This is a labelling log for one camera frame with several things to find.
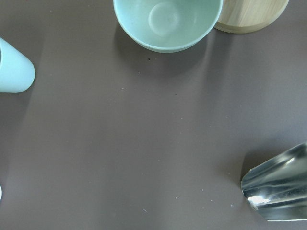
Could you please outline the mint green cup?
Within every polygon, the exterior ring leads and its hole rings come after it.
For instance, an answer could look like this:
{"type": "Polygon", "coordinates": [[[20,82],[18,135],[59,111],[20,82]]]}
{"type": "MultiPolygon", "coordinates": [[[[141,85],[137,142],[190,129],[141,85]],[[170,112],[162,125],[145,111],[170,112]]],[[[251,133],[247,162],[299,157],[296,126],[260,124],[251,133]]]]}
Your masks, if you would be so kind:
{"type": "Polygon", "coordinates": [[[0,39],[0,92],[20,93],[35,80],[33,63],[20,51],[0,39]]]}

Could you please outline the mint green bowl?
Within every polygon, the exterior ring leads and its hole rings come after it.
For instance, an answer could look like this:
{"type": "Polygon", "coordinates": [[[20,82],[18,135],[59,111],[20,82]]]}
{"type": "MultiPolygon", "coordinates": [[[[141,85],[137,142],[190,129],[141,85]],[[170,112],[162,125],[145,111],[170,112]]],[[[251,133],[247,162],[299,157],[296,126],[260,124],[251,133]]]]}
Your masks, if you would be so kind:
{"type": "Polygon", "coordinates": [[[137,44],[158,53],[175,53],[197,44],[215,26],[221,0],[115,0],[123,31],[137,44]]]}

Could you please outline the round wooden stand base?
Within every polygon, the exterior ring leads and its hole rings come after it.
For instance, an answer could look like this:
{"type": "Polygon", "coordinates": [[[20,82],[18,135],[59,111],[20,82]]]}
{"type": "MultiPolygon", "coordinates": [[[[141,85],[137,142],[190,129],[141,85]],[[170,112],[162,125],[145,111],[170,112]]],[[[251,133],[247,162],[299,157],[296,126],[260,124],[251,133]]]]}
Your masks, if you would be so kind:
{"type": "Polygon", "coordinates": [[[285,10],[288,0],[224,0],[215,29],[247,34],[272,24],[285,10]]]}

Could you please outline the metal ice scoop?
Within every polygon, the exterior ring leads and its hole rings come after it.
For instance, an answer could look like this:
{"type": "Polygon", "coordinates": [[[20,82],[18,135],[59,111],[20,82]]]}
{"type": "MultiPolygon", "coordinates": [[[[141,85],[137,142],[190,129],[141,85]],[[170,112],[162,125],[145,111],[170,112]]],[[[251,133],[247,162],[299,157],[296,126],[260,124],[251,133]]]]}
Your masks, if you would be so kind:
{"type": "Polygon", "coordinates": [[[307,144],[299,144],[250,169],[241,190],[268,222],[307,219],[307,144]]]}

